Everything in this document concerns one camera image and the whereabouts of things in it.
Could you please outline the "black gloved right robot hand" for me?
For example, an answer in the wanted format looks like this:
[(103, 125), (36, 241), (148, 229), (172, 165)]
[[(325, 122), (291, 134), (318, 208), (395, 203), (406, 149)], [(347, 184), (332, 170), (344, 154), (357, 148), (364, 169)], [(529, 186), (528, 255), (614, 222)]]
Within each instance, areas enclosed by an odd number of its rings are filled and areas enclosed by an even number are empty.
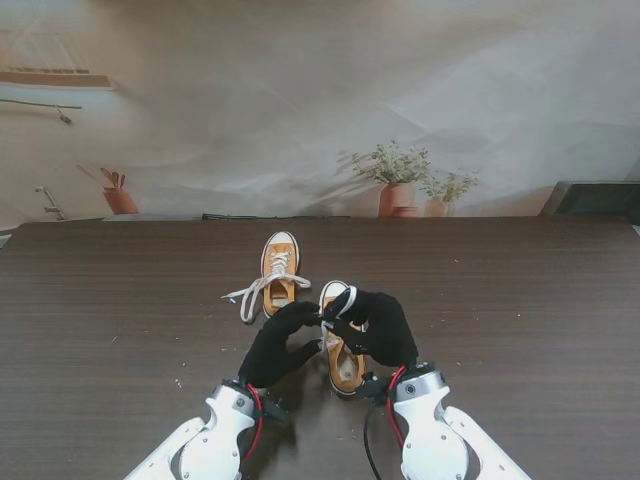
[(356, 355), (387, 367), (411, 367), (419, 353), (404, 311), (395, 297), (349, 286), (320, 318)]

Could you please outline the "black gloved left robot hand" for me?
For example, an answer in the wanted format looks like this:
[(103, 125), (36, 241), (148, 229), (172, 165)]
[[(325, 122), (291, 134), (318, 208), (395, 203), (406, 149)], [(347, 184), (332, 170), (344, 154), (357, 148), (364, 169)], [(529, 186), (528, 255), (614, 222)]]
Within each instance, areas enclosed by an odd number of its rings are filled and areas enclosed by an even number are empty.
[(322, 340), (314, 339), (289, 350), (289, 337), (302, 327), (319, 326), (319, 306), (293, 302), (278, 310), (257, 333), (238, 371), (238, 380), (257, 389), (266, 389), (301, 368), (322, 350)]

